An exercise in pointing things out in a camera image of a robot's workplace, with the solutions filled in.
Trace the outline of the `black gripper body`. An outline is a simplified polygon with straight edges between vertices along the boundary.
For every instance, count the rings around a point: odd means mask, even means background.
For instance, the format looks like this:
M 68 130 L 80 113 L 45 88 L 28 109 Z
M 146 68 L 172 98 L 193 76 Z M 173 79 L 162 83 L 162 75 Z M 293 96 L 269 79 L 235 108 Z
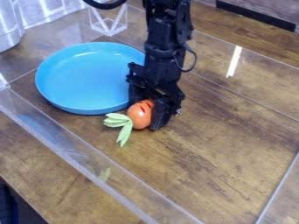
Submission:
M 128 86 L 145 85 L 148 98 L 161 96 L 184 99 L 184 93 L 177 86 L 181 78 L 185 49 L 175 45 L 161 49 L 156 45 L 144 45 L 144 64 L 128 64 L 129 74 L 125 77 Z

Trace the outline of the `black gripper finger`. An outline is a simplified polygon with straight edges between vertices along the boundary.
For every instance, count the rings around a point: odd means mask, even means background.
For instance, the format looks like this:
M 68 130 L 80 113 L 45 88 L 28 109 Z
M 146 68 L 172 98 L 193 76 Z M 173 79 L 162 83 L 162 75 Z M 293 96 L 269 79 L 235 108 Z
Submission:
M 134 103 L 140 102 L 141 100 L 145 100 L 146 98 L 146 86 L 130 84 L 128 87 L 129 104 L 133 105 Z
M 152 99 L 153 109 L 150 116 L 150 130 L 158 130 L 171 120 L 172 116 L 177 116 L 181 113 L 181 101 L 183 98 L 168 98 L 161 96 Z

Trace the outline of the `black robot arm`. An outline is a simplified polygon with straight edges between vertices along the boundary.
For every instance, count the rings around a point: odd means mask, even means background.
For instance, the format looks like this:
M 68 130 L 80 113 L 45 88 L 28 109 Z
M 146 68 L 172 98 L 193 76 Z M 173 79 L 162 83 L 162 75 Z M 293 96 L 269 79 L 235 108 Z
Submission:
M 196 52 L 188 47 L 192 39 L 191 0 L 142 0 L 145 8 L 146 40 L 144 64 L 128 64 L 128 99 L 134 104 L 153 101 L 150 130 L 166 125 L 181 112 L 185 97 L 177 86 L 181 72 L 188 73 L 196 64 Z

